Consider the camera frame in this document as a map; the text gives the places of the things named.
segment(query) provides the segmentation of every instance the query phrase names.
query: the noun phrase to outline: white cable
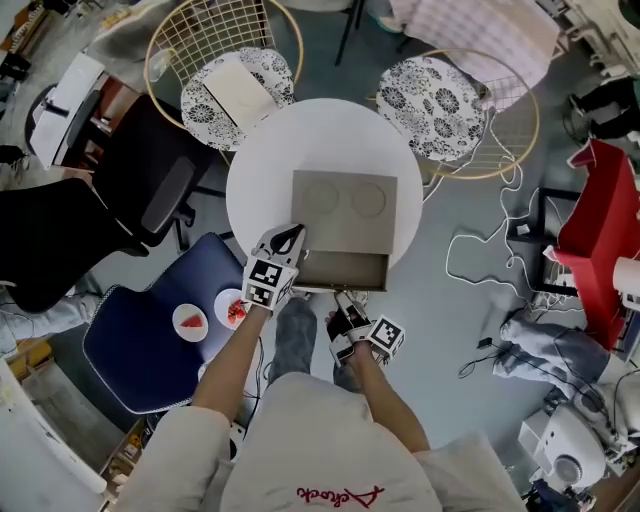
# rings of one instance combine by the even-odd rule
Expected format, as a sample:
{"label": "white cable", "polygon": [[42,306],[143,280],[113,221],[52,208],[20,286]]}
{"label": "white cable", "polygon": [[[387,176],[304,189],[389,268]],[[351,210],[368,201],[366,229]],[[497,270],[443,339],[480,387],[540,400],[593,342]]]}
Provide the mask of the white cable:
{"label": "white cable", "polygon": [[[494,140],[497,142],[497,144],[502,148],[502,150],[506,153],[505,155],[503,155],[501,158],[506,158],[507,160],[510,160],[511,162],[515,162],[515,157],[513,156],[513,154],[504,147],[504,145],[500,142],[500,140],[498,140],[498,138],[496,137],[495,133],[493,132],[493,121],[495,119],[495,115],[491,118],[490,122],[488,123],[488,130],[491,133],[491,136],[494,138]],[[504,245],[507,248],[507,250],[509,251],[509,258],[507,258],[506,261],[506,268],[507,269],[511,269],[514,266],[514,263],[516,261],[519,261],[522,264],[522,269],[524,272],[524,277],[525,277],[525,281],[527,283],[527,286],[529,287],[529,289],[534,292],[534,293],[542,293],[542,292],[538,292],[538,290],[535,290],[532,286],[531,286],[531,282],[529,280],[529,275],[527,273],[527,266],[526,263],[524,261],[524,259],[515,254],[513,249],[511,249],[511,246],[509,245],[508,241],[507,241],[507,233],[509,232],[509,224],[510,221],[512,220],[520,220],[520,219],[524,219],[524,218],[528,218],[531,214],[531,206],[533,203],[533,199],[536,195],[536,193],[539,193],[540,189],[536,188],[533,191],[533,194],[531,194],[531,198],[529,199],[529,207],[527,209],[527,213],[524,215],[518,215],[518,216],[512,216],[509,215],[509,212],[507,211],[505,205],[504,205],[504,200],[503,200],[503,196],[504,193],[509,191],[509,192],[518,192],[520,190],[520,188],[522,187],[523,181],[524,181],[524,174],[522,171],[522,167],[520,167],[520,165],[515,165],[514,169],[513,169],[513,176],[511,178],[511,180],[507,180],[504,176],[504,173],[500,175],[500,178],[502,179],[502,181],[505,183],[505,186],[502,187],[500,189],[500,195],[499,195],[499,200],[500,200],[500,208],[502,209],[502,212],[504,213],[504,219],[502,220],[502,222],[500,223],[500,225],[493,231],[493,233],[491,233],[491,235],[489,235],[488,238],[482,238],[478,235],[474,235],[474,234],[470,234],[470,233],[458,233],[457,235],[455,235],[451,241],[449,242],[449,247],[447,249],[447,257],[445,260],[445,272],[446,274],[452,278],[455,279],[456,281],[461,281],[463,283],[467,283],[470,284],[471,286],[479,286],[481,284],[484,283],[495,283],[495,284],[499,284],[499,285],[503,285],[503,286],[508,286],[510,287],[513,292],[515,293],[515,295],[524,300],[525,302],[529,303],[529,300],[525,297],[523,297],[522,295],[520,295],[517,287],[510,281],[500,281],[494,277],[485,277],[483,279],[480,279],[478,281],[472,281],[471,279],[468,279],[467,277],[461,276],[461,275],[456,275],[456,274],[452,274],[449,271],[449,257],[451,256],[451,249],[453,247],[453,244],[455,243],[455,241],[458,238],[472,238],[475,240],[478,240],[480,243],[482,244],[487,244],[489,243],[491,240],[493,240],[493,238],[503,229],[504,229]],[[560,220],[560,223],[562,224],[562,218],[560,216],[560,212],[558,210],[557,205],[549,198],[547,198],[549,200],[549,202],[552,204],[554,210],[556,211],[556,214],[558,215],[558,219]],[[552,310],[552,308],[554,306],[556,306],[557,304],[564,304],[565,300],[566,300],[566,296],[563,295],[558,295],[558,294],[546,294],[546,306],[543,307],[539,307],[539,308],[535,308],[533,306],[533,304],[529,304],[532,311],[545,311],[545,312],[549,312]],[[555,302],[553,302],[552,304],[550,304],[550,300],[551,299],[555,299]],[[569,310],[566,311],[582,311],[581,309],[578,308],[571,308]]]}

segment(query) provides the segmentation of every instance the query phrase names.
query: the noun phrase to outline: pants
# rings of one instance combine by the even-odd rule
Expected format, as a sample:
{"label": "pants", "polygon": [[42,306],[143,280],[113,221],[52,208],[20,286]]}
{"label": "pants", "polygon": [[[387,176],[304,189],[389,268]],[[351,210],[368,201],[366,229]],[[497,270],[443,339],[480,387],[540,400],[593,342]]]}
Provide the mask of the pants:
{"label": "pants", "polygon": [[640,130],[640,108],[633,89],[634,79],[631,77],[612,80],[596,87],[586,96],[579,98],[578,106],[585,112],[591,112],[611,103],[626,109],[618,117],[606,123],[591,124],[591,133],[597,139],[618,139],[629,132]]}
{"label": "pants", "polygon": [[63,297],[44,313],[25,313],[0,287],[0,358],[11,355],[16,342],[64,332],[91,321],[100,299],[94,295]]}
{"label": "pants", "polygon": [[0,64],[0,76],[8,76],[14,80],[24,80],[30,67],[29,61],[23,59],[20,55],[7,53],[4,62]]}
{"label": "pants", "polygon": [[495,360],[494,375],[550,382],[569,399],[598,381],[610,357],[584,332],[558,324],[514,317],[501,327],[500,338],[513,345]]}
{"label": "pants", "polygon": [[[311,372],[311,356],[316,344],[318,320],[306,301],[293,298],[278,315],[276,353],[269,368],[269,384],[289,372]],[[352,393],[359,393],[350,367],[333,367],[333,382]]]}

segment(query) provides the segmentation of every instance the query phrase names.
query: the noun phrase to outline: navy blue chair cushion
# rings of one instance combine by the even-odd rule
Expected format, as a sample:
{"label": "navy blue chair cushion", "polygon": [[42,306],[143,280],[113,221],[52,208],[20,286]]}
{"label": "navy blue chair cushion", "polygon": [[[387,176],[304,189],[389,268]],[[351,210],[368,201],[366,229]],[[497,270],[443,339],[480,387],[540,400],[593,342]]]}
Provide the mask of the navy blue chair cushion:
{"label": "navy blue chair cushion", "polygon": [[[112,287],[85,334],[84,353],[131,412],[186,403],[198,384],[198,369],[233,332],[218,322],[215,298],[222,290],[241,287],[240,263],[217,235],[207,233],[147,290]],[[199,343],[183,340],[173,328],[173,310],[184,303],[202,309],[209,322]]]}

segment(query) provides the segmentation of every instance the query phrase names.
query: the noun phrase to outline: grey floor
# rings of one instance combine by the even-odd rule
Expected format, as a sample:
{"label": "grey floor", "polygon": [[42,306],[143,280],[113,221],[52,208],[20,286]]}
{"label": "grey floor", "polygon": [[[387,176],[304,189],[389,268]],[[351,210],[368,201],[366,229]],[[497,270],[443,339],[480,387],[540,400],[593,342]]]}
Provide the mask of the grey floor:
{"label": "grey floor", "polygon": [[[305,41],[305,66],[295,91],[299,101],[334,97],[367,104],[364,98],[375,91],[381,73],[401,58],[395,53],[401,37],[382,32],[365,15],[360,31],[349,41],[342,66],[335,68],[333,60],[346,16],[299,11],[294,15]],[[289,62],[294,62],[291,33],[279,26],[281,22],[276,19],[272,25],[276,40],[284,40],[279,48]],[[86,42],[85,32],[81,31],[76,37],[76,46],[70,43],[73,52]],[[421,49],[420,43],[412,43],[403,56],[417,54]],[[58,75],[66,67],[63,64],[68,64],[67,53],[56,66]],[[508,206],[514,213],[526,209],[530,195],[540,185],[574,190],[582,187],[583,173],[569,169],[565,163],[576,146],[562,127],[561,113],[568,92],[587,91],[597,83],[598,76],[588,67],[584,53],[575,48],[553,61],[547,77],[535,88],[541,109],[541,132],[533,153],[523,165],[524,185],[517,197],[508,199]],[[13,126],[20,122],[19,116],[14,116]],[[216,166],[205,177],[206,184],[222,189],[226,172],[226,167]],[[36,178],[32,176],[27,181],[38,181]],[[505,287],[493,284],[471,287],[453,281],[444,271],[447,247],[456,232],[469,229],[487,235],[502,221],[498,203],[502,186],[499,179],[445,181],[425,204],[413,244],[391,269],[389,291],[372,294],[370,298],[370,316],[375,318],[384,313],[406,327],[407,341],[386,373],[394,388],[413,408],[436,447],[478,429],[484,430],[496,446],[508,446],[520,422],[540,407],[541,398],[549,389],[542,384],[494,377],[489,362],[479,364],[467,379],[459,380],[457,376],[464,363],[486,355],[476,351],[478,340],[485,336],[497,340],[498,328],[506,313],[522,305]],[[229,228],[221,200],[196,195],[190,203],[197,210],[196,224],[190,230],[192,240],[208,231],[221,232]],[[563,215],[568,215],[569,208],[569,205],[561,205]],[[244,261],[237,244],[231,241],[230,246]],[[527,247],[516,246],[515,249],[530,260]],[[142,290],[176,257],[175,238],[170,234],[159,247],[151,250],[149,257],[112,254],[96,265],[92,273],[103,290],[113,284]],[[508,252],[500,239],[486,246],[475,241],[460,241],[452,254],[451,268],[471,279],[493,274],[519,282],[525,293],[521,267],[506,269],[507,257]],[[327,295],[320,296],[312,305],[318,318],[322,319],[332,307],[332,299]],[[544,321],[580,325],[584,319],[580,314],[549,313]],[[320,377],[330,378],[332,359],[327,348],[328,338],[323,322],[319,322],[319,326],[312,371]],[[271,321],[265,328],[265,361],[273,356],[274,327],[275,321]],[[58,350],[64,350],[65,346],[67,350],[77,352],[79,345],[57,343]],[[69,371],[79,372],[73,367],[82,364],[81,358],[76,357],[74,361],[69,363]],[[252,380],[250,377],[247,389],[254,390]],[[106,400],[98,395],[93,397],[97,402]],[[125,416],[119,417],[119,423],[126,420]]]}

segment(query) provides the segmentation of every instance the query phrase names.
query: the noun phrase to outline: pink cloth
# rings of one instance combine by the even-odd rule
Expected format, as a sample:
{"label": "pink cloth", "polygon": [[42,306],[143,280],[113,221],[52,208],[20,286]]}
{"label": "pink cloth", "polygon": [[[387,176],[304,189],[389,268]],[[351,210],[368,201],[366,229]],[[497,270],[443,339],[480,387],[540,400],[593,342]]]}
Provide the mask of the pink cloth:
{"label": "pink cloth", "polygon": [[[560,32],[534,0],[391,0],[391,6],[409,37],[438,49],[488,53],[511,66],[530,88],[547,73]],[[508,70],[491,59],[471,53],[450,57],[480,82],[507,78]],[[525,92],[519,89],[518,97]]]}

